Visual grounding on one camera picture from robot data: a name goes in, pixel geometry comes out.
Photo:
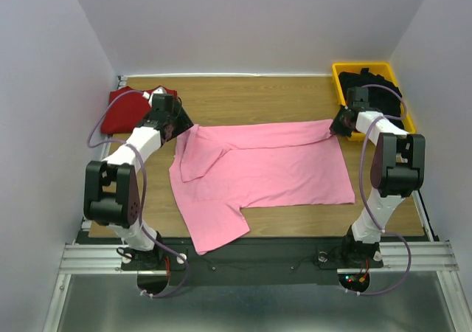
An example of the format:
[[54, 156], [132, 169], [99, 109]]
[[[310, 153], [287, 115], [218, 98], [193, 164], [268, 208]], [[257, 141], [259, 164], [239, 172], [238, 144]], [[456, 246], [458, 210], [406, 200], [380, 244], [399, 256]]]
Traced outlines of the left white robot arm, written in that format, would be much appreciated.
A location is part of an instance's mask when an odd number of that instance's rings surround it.
[[140, 261], [149, 269], [159, 267], [168, 255], [187, 265], [184, 255], [165, 246], [162, 237], [143, 218], [147, 190], [145, 161], [163, 144], [193, 127], [179, 98], [170, 94], [154, 97], [150, 111], [138, 122], [111, 155], [86, 166], [84, 216], [108, 226], [126, 244], [119, 254]]

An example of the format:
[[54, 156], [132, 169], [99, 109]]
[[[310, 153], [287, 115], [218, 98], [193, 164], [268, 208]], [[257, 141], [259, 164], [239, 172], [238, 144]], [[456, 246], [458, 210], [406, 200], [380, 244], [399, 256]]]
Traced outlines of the pink t shirt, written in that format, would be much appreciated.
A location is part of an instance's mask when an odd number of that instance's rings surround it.
[[179, 135], [170, 183], [196, 253], [248, 233], [243, 208], [354, 203], [331, 123], [194, 125]]

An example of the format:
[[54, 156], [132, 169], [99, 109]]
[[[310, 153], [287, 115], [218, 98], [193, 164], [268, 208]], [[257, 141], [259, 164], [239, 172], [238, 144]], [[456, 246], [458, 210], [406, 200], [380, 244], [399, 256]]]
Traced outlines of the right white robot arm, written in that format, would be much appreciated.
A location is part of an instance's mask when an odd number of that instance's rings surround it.
[[[386, 225], [397, 207], [424, 181], [426, 139], [397, 127], [379, 111], [342, 106], [330, 132], [351, 136], [364, 134], [359, 168], [359, 190], [364, 208], [350, 226], [339, 248], [341, 261], [348, 266], [379, 261], [379, 243]], [[370, 168], [369, 196], [364, 191], [364, 157], [367, 143], [375, 146]]]

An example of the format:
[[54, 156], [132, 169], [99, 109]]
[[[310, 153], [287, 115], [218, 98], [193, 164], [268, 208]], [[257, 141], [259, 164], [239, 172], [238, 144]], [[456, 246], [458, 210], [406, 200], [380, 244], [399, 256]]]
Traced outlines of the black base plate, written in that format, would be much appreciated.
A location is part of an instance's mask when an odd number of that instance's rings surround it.
[[198, 255], [188, 239], [168, 238], [165, 251], [117, 249], [121, 268], [137, 274], [140, 288], [178, 286], [354, 285], [383, 267], [378, 244], [349, 238], [241, 238]]

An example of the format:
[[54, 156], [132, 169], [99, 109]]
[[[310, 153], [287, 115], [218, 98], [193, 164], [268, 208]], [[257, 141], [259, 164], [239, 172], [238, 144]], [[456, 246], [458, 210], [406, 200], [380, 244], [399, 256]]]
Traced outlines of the black t shirts pile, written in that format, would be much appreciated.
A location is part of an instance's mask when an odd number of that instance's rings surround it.
[[381, 111], [385, 115], [400, 117], [401, 105], [396, 96], [391, 93], [394, 91], [399, 97], [402, 97], [399, 88], [391, 81], [388, 81], [383, 75], [371, 73], [369, 68], [362, 68], [360, 72], [340, 72], [339, 82], [343, 95], [347, 90], [353, 87], [375, 84], [385, 86], [387, 89], [379, 87], [369, 87], [369, 104], [372, 108]]

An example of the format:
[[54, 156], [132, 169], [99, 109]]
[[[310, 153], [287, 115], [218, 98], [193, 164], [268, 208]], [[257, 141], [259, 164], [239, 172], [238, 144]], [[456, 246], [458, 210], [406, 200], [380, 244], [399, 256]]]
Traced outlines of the folded red t shirt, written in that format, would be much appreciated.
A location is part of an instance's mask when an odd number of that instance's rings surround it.
[[150, 96], [152, 94], [171, 94], [178, 96], [176, 90], [158, 86], [149, 90], [136, 90], [130, 86], [123, 87], [109, 94], [109, 103], [118, 99], [112, 105], [102, 121], [100, 131], [105, 135], [131, 133], [135, 126], [149, 112]]

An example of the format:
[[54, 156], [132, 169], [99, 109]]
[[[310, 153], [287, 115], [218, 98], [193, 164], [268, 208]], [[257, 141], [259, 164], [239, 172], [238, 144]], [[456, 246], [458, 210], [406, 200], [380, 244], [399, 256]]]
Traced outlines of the aluminium frame rail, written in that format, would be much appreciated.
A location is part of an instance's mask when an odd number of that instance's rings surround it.
[[63, 250], [45, 331], [469, 331], [451, 244], [381, 243], [365, 296], [336, 285], [145, 290], [118, 243]]

